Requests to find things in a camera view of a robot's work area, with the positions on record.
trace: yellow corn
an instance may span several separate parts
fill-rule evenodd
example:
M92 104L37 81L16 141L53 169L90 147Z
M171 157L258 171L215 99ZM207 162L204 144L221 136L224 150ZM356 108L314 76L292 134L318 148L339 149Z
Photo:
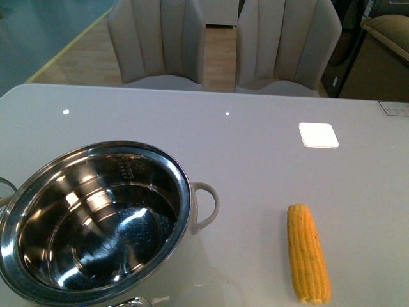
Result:
M297 203L287 211L288 255L297 299L305 304L327 304L331 284L320 238L307 205Z

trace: white cabinet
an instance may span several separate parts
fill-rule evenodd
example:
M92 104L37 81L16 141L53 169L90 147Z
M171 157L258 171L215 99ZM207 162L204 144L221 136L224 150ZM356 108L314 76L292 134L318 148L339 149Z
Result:
M239 0L200 0L206 24L237 25Z

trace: black appliance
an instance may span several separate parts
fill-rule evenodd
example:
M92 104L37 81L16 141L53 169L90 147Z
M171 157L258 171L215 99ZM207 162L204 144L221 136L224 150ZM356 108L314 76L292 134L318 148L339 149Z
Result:
M321 81L329 96L336 98L364 41L361 20L389 14L409 16L409 0L332 0L332 4L343 30Z

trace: beige cushion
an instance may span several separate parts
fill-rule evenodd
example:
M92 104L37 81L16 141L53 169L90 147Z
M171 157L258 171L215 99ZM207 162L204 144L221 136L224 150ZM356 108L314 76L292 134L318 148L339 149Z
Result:
M235 93L277 95L277 96L298 96L298 97L320 97L316 90L296 82L287 80L258 79L247 83L245 87L237 86Z
M157 75L154 77L145 77L141 80L126 83L124 88L149 88L161 90L179 90L179 91L202 91L202 84L195 83L187 78L177 75Z
M384 15L368 18L361 22L361 27L409 61L409 17Z

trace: upholstered chair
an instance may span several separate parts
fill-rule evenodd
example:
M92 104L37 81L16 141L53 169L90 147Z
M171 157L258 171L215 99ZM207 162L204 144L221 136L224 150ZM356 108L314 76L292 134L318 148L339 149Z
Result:
M237 93L319 97L341 35L331 0L246 0L237 25Z
M108 30L124 86L203 89L206 24L198 0L116 0Z

